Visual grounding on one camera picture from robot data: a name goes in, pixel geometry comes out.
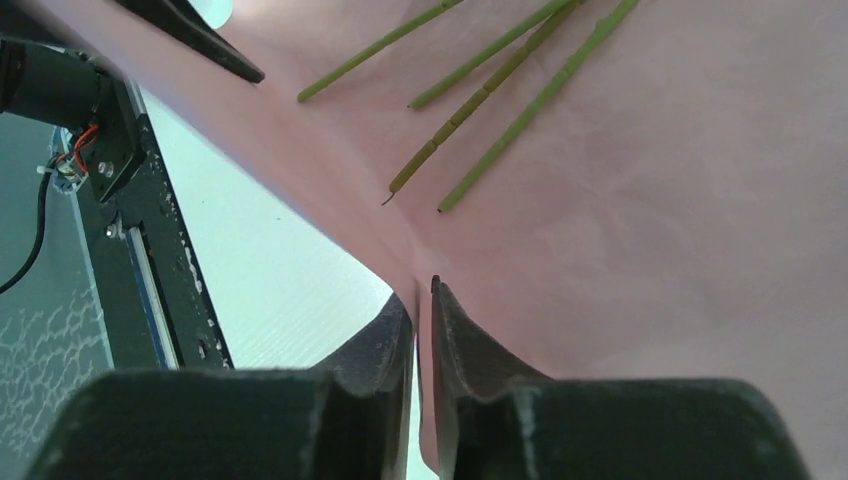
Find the pink fabric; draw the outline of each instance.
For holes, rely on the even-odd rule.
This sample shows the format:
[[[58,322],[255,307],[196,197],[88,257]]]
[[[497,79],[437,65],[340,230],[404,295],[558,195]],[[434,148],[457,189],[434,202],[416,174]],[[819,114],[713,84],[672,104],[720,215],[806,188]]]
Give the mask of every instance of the pink fabric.
[[[300,89],[435,0],[236,0],[221,33],[268,74],[259,86],[108,1],[29,1],[418,317],[438,273],[551,375],[747,379],[818,478],[848,478],[844,0],[643,0],[446,215],[438,202],[617,0],[579,8],[385,207],[393,175],[503,56],[425,111],[407,102],[544,0],[466,0],[304,105]],[[426,322],[420,335],[434,465]]]

